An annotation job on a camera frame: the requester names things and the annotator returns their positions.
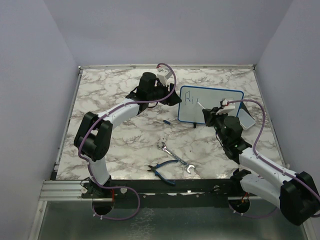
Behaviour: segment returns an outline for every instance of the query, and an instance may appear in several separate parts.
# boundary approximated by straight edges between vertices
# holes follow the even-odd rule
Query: bolt
[[[213,187],[213,191],[215,191],[215,192],[220,191],[220,187],[218,185],[215,185]]]
[[[122,194],[125,194],[125,193],[127,192],[127,189],[126,189],[126,188],[120,188],[120,192],[121,192]]]
[[[88,192],[88,190],[87,190],[86,188],[84,188],[84,187],[81,188],[81,193],[82,193],[82,194],[86,194],[87,192]]]

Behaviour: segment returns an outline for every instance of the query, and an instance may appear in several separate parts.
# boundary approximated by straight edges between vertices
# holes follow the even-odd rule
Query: whiteboard
[[[186,123],[204,124],[204,114],[197,102],[200,102],[206,109],[212,109],[213,107],[220,107],[222,99],[241,100],[244,95],[244,92],[240,90],[184,85],[180,88],[182,102],[179,103],[178,120]],[[228,115],[237,116],[240,104],[240,102],[236,102],[235,109]]]

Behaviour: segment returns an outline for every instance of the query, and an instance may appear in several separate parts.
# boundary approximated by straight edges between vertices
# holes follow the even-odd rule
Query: combination wrench
[[[190,169],[196,170],[195,165],[189,164],[189,163],[183,161],[180,157],[178,157],[178,156],[175,155],[170,149],[168,149],[167,146],[166,146],[166,144],[165,144],[163,141],[162,141],[162,142],[159,142],[159,143],[157,144],[157,148],[158,148],[159,150],[162,150],[162,151],[166,152],[167,154],[169,154],[169,155],[170,155],[171,157],[173,157],[174,159],[178,160],[178,161],[184,166],[184,169],[186,170],[186,172],[187,172],[188,174],[191,174]]]

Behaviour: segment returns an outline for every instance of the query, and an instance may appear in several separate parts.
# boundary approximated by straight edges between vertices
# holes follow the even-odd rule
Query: plier handle
[[[177,163],[177,162],[178,162],[178,160],[169,160],[169,161],[165,161],[163,163],[157,164],[156,166],[148,165],[148,167],[150,168],[148,170],[148,172],[154,172],[154,175],[158,176],[166,184],[175,186],[176,185],[175,182],[165,179],[156,169],[158,169],[158,168],[160,168],[160,167],[162,167],[162,166],[164,166],[166,164]]]

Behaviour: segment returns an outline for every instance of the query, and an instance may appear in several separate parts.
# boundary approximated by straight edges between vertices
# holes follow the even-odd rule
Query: marble surface
[[[176,91],[183,85],[235,89],[244,92],[244,97],[262,103],[258,85],[251,69],[174,69],[177,76]],[[99,113],[123,101],[138,84],[144,72],[156,73],[156,69],[87,69],[83,71],[67,130],[57,173],[57,180],[80,180],[89,176],[87,165],[77,155],[73,141],[85,113]],[[256,124],[243,131],[243,138],[249,143],[256,139],[261,127],[262,113],[254,103],[246,106]],[[196,171],[188,174],[179,163],[159,168],[168,179],[223,179],[231,176],[238,165],[229,160],[219,142],[213,127],[177,120],[178,105],[169,107],[159,104],[140,115],[125,121],[112,132],[110,148],[106,157],[108,171],[113,179],[157,179],[148,172],[147,165],[155,165],[172,158],[157,149],[158,142],[165,142],[168,148]],[[263,130],[257,145],[266,157],[281,163],[275,139],[269,124]]]

